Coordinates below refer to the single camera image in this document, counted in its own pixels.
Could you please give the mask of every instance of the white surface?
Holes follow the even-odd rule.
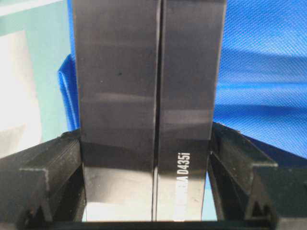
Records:
[[[23,0],[12,4],[0,3],[0,16],[29,10],[31,8],[48,5],[62,0]]]
[[[0,36],[0,158],[41,142],[42,129],[25,31]]]

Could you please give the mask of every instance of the teal wall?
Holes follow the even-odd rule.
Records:
[[[0,5],[25,0],[4,0]],[[25,30],[42,124],[42,141],[67,131],[57,70],[71,52],[66,1],[0,17],[0,36]]]

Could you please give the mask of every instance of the blue fabric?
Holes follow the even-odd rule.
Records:
[[[68,7],[68,63],[74,69],[71,0]],[[302,157],[307,157],[306,12],[302,0],[228,1],[214,114],[215,122]],[[76,82],[75,74],[67,73],[62,78]],[[66,93],[77,100],[71,86]],[[65,96],[64,103],[77,117]],[[74,116],[67,115],[70,127],[78,127]]]
[[[59,87],[64,101],[67,127],[73,131],[80,127],[78,88],[71,55],[68,55],[58,71]]]

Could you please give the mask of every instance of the blue cloth background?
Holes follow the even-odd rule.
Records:
[[[71,0],[68,6],[71,56],[59,82],[72,130],[79,116]],[[302,157],[307,157],[306,12],[302,0],[228,1],[214,114],[215,122]]]

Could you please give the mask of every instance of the glossy black surface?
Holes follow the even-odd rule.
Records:
[[[224,0],[164,1],[158,221],[201,220],[224,13]],[[176,194],[178,153],[190,153],[186,197]]]
[[[152,218],[158,0],[74,0],[88,220]]]

